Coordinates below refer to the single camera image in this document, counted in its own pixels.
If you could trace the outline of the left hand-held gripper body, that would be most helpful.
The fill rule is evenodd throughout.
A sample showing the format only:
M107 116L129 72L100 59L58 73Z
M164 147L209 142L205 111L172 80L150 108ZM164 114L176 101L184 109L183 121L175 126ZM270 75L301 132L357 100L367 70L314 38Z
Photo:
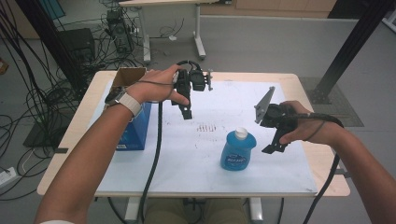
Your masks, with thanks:
M202 70L191 70L179 69L174 73L173 84L174 89L177 93L183 95L188 100L191 99L191 90L204 91L208 88L210 91L213 90L211 87L211 78L209 74L204 74Z

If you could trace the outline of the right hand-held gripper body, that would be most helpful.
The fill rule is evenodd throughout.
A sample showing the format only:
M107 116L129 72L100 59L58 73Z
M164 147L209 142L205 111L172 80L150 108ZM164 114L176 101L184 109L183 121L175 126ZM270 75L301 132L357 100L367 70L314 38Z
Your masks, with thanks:
M296 112L290 105L273 104L271 102L275 89L274 86L271 86L254 106L255 122L264 128L282 129L285 135L297 128L297 120L292 118Z

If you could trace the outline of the blue bottle with white cap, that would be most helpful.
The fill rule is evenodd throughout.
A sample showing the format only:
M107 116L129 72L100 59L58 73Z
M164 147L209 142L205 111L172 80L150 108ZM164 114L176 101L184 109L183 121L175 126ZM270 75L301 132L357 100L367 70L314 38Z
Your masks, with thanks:
M242 171L248 167L251 150L257 146L256 138L245 128L229 132L220 157L220 165L228 171Z

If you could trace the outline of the blue cardboard box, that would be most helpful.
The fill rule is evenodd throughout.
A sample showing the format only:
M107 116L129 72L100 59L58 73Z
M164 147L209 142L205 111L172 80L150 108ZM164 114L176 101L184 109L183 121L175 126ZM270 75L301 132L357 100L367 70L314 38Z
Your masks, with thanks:
M128 87L145 75L147 69L145 67L122 67L118 70L110 91L113 92L119 87ZM117 150L143 150L146 144L146 137L149 126L149 117L151 111L151 103L143 103L142 111L139 115L132 119L124 130Z

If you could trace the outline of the person's left hand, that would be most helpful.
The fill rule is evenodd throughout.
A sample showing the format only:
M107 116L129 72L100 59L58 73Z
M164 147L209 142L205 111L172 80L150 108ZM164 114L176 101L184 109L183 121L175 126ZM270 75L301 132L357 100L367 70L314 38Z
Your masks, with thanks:
M165 70L151 69L126 90L139 103L171 100L181 105L187 105L190 101L173 88L173 76L178 69L180 66L176 64Z

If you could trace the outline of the person's right hand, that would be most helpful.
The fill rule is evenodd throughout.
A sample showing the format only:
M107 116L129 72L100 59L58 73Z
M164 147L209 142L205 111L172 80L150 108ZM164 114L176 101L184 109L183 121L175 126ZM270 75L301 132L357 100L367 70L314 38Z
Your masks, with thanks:
M286 101L282 105L290 105L296 112L292 116L297 119L297 128L283 135L279 142L288 144L297 140L330 146L337 135L344 130L341 121L326 114L314 113L303 107L298 101Z

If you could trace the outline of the white standing desk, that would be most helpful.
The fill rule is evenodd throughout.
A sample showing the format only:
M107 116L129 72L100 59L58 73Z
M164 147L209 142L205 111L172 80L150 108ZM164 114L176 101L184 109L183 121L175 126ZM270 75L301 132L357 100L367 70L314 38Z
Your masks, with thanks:
M194 5L195 25L192 38L198 51L198 57L204 59L205 48L201 38L201 4L213 4L218 0L128 0L119 2L121 7L134 7L137 10L140 21L140 29L143 44L143 61L146 64L151 62L150 40L146 29L145 15L143 7L166 6L166 5Z

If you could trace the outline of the wristwatch with white band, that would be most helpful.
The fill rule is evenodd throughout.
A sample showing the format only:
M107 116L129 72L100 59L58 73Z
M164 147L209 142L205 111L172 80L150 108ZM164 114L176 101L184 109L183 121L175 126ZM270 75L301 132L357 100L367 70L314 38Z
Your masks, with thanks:
M123 86L113 88L107 95L105 104L106 106L123 105L132 112L134 117L137 117L143 109L142 103L129 95Z

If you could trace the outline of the white table leg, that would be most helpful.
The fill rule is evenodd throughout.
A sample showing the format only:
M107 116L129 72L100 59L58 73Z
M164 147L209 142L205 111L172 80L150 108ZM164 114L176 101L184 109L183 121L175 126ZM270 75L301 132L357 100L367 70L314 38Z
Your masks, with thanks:
M127 223L136 223L139 219L139 204L140 199L138 197L130 197L126 205L125 221Z
M250 220L253 224L263 224L262 200L260 198L249 198Z

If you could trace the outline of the white table mat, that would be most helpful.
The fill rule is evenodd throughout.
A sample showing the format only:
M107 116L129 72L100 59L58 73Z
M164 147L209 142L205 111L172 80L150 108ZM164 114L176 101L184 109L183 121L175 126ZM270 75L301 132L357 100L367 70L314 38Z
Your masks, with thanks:
M301 143L265 154L274 130L255 122L254 106L276 82L216 81L213 91L191 94L192 119L170 103L153 105L143 150L118 151L97 189L105 196L151 197L312 196L317 192ZM243 171L226 171L220 155L229 132L244 127L257 140Z

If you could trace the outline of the grey floor mat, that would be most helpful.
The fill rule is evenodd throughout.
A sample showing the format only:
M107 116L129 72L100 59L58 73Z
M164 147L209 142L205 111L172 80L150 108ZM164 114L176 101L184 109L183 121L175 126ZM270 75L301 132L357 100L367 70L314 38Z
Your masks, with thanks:
M317 113L329 114L338 118L345 127L363 127L364 124L355 112L341 89L335 85L328 95L328 102L317 104L310 102Z

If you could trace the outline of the black computer tower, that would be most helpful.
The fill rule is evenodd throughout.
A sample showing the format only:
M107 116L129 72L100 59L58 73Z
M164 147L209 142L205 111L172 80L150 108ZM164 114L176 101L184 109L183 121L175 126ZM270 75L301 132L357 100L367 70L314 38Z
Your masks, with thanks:
M114 41L118 53L128 53L133 51L130 29L126 25L121 9L109 10L106 13L108 31Z

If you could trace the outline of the light wooden cabinet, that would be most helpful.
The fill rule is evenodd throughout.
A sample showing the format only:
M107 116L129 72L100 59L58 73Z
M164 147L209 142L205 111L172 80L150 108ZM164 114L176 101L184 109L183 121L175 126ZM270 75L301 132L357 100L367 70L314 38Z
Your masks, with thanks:
M202 4L203 15L327 18L337 0L228 0Z

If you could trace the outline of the black box on floor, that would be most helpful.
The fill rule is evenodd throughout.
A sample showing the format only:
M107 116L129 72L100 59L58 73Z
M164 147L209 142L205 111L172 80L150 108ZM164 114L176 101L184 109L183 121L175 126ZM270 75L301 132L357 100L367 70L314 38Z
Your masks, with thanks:
M95 56L95 44L89 28L60 31L59 36L78 63L91 62Z

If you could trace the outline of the dark floor plate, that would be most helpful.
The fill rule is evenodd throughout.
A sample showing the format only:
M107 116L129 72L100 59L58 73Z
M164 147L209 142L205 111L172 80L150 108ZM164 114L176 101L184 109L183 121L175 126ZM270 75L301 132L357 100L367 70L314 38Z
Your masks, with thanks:
M57 147L73 118L73 113L53 111L40 115L25 138L25 147Z

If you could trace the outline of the teal panel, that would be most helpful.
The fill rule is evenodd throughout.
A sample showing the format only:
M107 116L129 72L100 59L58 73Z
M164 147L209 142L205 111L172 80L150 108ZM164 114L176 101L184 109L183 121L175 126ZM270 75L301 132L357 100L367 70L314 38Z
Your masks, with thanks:
M39 2L49 17L53 20L59 19L65 15L58 0L39 0Z

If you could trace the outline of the person's white shirt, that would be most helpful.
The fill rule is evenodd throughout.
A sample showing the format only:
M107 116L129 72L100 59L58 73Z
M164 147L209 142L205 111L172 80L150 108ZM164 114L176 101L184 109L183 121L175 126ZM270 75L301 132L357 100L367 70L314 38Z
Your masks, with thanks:
M75 224L75 223L68 220L55 219L55 220L43 221L38 224Z

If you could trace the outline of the white power strip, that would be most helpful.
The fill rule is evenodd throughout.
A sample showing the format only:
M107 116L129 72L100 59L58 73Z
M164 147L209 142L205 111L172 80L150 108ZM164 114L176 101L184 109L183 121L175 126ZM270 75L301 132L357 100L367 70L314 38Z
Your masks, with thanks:
M14 167L10 167L0 173L0 188L3 188L7 184L19 178Z

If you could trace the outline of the black metal frame post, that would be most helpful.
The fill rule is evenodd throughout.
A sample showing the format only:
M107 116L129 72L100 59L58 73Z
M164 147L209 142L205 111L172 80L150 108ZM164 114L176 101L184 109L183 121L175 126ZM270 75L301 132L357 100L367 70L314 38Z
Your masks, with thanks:
M333 87L347 70L395 1L396 0L374 0L363 12L322 79L313 90L308 91L307 95L312 104L326 105L330 102L329 95Z
M64 72L73 90L84 95L89 85L71 54L62 42L59 32L51 17L42 7L39 0L15 0L24 16L30 22L40 39L44 42L49 53Z

